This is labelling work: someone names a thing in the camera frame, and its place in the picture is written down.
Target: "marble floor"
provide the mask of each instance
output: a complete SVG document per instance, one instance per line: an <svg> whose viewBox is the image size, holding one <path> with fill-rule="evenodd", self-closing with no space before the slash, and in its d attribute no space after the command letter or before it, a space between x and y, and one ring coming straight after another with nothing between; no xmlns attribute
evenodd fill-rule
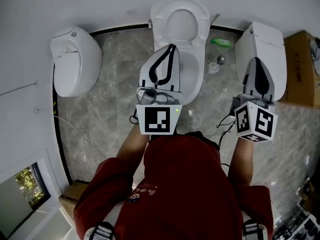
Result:
<svg viewBox="0 0 320 240"><path fill-rule="evenodd" d="M210 30L208 40L222 38L236 42L235 33ZM137 104L136 88L142 64L153 53L153 33L149 28L123 30L94 37L102 50L102 67L95 87L74 98L58 98L59 116L79 129L106 158L116 156L132 128L129 116ZM216 74L204 72L201 89L192 103L184 106L177 125L178 133L202 131L219 142L225 129L216 125L229 113L232 97L242 92L236 75L233 47L206 45L206 58L215 62L220 54L226 64ZM320 110L278 103L279 116L273 142L254 148L253 184L265 185L284 218L297 201L296 189L312 175L320 153ZM68 124L60 121L63 150L74 180L90 181L104 160ZM222 163L230 163L236 145L234 130L221 145ZM141 164L134 175L137 184L144 177Z"/></svg>

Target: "smart toilet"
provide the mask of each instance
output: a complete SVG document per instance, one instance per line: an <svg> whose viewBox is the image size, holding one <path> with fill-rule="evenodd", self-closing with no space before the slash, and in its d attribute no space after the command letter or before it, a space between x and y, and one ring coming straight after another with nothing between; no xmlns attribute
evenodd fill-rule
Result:
<svg viewBox="0 0 320 240"><path fill-rule="evenodd" d="M244 83L249 62L259 58L274 82L273 101L281 99L286 90L287 61L282 33L271 26L253 22L234 45L238 80Z"/></svg>
<svg viewBox="0 0 320 240"><path fill-rule="evenodd" d="M88 92L97 82L102 62L98 43L82 28L60 30L50 43L54 60L53 83L61 97Z"/></svg>
<svg viewBox="0 0 320 240"><path fill-rule="evenodd" d="M174 44L180 56L180 92L183 105L197 96L204 78L205 45L210 31L208 10L193 0L168 0L151 9L154 51ZM159 79L167 75L159 66Z"/></svg>

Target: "wire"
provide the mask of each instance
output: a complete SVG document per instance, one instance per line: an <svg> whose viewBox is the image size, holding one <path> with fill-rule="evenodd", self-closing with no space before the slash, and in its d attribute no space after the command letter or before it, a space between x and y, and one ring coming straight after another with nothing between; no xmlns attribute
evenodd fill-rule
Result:
<svg viewBox="0 0 320 240"><path fill-rule="evenodd" d="M5 94L12 93L12 92L14 92L14 91L17 91L17 90L20 90L20 89L23 89L23 88L26 88L26 87L28 87L28 86L35 86L35 85L37 85L37 84L38 84L37 82L34 82L34 83L31 83L31 84L28 84L28 85L25 85L25 86L19 87L19 88L17 88L17 89L14 89L14 90L10 90L10 91L7 91L7 92L4 92L4 93L1 93L1 94L0 94L0 96L5 95Z"/></svg>
<svg viewBox="0 0 320 240"><path fill-rule="evenodd" d="M224 132L221 134L221 137L220 137L220 140L219 140L219 144L218 144L219 149L220 149L220 147L221 147L221 142L222 142L223 137L224 137L227 133L231 133L230 130L231 130L231 128L232 128L235 124L236 124L236 121L233 121L232 124L231 124L231 126L228 128L228 130L224 131Z"/></svg>
<svg viewBox="0 0 320 240"><path fill-rule="evenodd" d="M230 113L229 114L227 114L221 121L220 121L220 123L216 126L216 128L219 128L220 126L228 126L228 125L230 125L231 123L227 123L227 124L221 124L228 116L230 116Z"/></svg>
<svg viewBox="0 0 320 240"><path fill-rule="evenodd" d="M93 149L94 149L100 156L102 156L104 159L107 159L107 157L105 157L103 154L101 154L101 153L94 147L94 145L92 145L91 142L90 142L75 126L73 126L71 123L69 123L68 121L62 119L61 117L59 117L59 116L57 116L57 115L52 114L51 116L53 116L53 117L55 117L55 118L58 118L58 119L60 119L61 121L65 122L66 124L70 125L73 129L75 129L75 130L78 132L78 134L81 135L82 138L85 139L86 142L89 143L89 145L90 145L91 147L93 147Z"/></svg>
<svg viewBox="0 0 320 240"><path fill-rule="evenodd" d="M138 124L139 124L139 119L138 119L138 117L136 116L136 114L137 114L137 109L135 109L133 115L130 115L130 117L129 117L129 121L130 121L130 123L133 124L133 125L138 125Z"/></svg>

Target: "toilet lid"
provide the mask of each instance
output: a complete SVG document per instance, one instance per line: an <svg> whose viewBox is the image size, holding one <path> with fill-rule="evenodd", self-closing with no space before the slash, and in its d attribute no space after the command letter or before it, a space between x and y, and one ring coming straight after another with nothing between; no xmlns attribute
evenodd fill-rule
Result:
<svg viewBox="0 0 320 240"><path fill-rule="evenodd" d="M207 39L210 14L192 0L169 0L151 9L154 39L160 45L196 43Z"/></svg>
<svg viewBox="0 0 320 240"><path fill-rule="evenodd" d="M61 97L72 94L80 74L80 56L78 52L63 53L54 60L54 88Z"/></svg>

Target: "cardboard box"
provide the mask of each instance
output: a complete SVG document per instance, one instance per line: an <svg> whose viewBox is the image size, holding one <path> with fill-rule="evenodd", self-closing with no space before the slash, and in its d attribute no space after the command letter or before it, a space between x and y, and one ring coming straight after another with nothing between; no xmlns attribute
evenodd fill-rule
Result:
<svg viewBox="0 0 320 240"><path fill-rule="evenodd" d="M73 184L69 186L59 197L60 203L72 219L74 219L74 209L76 204L87 186L87 183L74 181Z"/></svg>
<svg viewBox="0 0 320 240"><path fill-rule="evenodd" d="M287 80L280 102L307 108L320 109L320 75L312 60L310 41L306 31L284 39Z"/></svg>

